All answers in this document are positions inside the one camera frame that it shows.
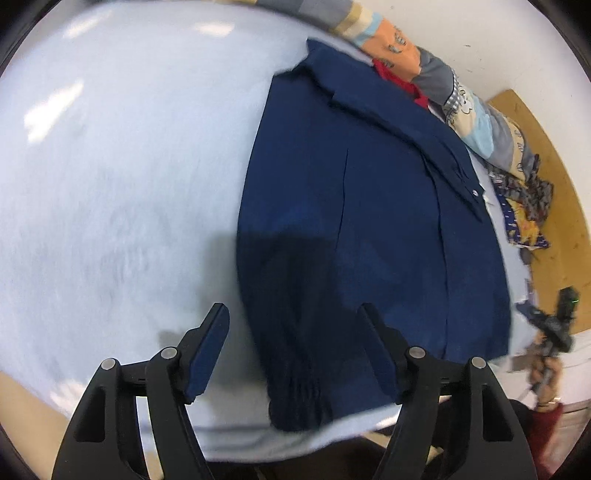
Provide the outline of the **red sleeve forearm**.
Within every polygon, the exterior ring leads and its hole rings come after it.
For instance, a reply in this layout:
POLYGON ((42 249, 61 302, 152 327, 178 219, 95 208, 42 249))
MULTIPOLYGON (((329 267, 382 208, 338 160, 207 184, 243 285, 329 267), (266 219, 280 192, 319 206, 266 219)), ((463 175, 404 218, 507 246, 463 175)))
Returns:
POLYGON ((563 412, 564 405, 557 400, 538 405, 531 411, 531 425, 527 439, 539 480, 551 477, 551 472, 545 465, 544 458, 563 412))

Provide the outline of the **person right hand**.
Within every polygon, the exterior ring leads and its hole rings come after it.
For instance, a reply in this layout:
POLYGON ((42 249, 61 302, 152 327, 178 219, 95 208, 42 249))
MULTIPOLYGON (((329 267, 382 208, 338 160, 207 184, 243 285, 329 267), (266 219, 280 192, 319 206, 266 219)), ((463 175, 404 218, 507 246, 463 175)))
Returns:
POLYGON ((543 344, 546 337, 538 333, 528 354, 530 359, 529 383, 536 396, 536 410, 548 412, 560 403, 559 390, 563 363, 559 357, 545 356, 543 344))

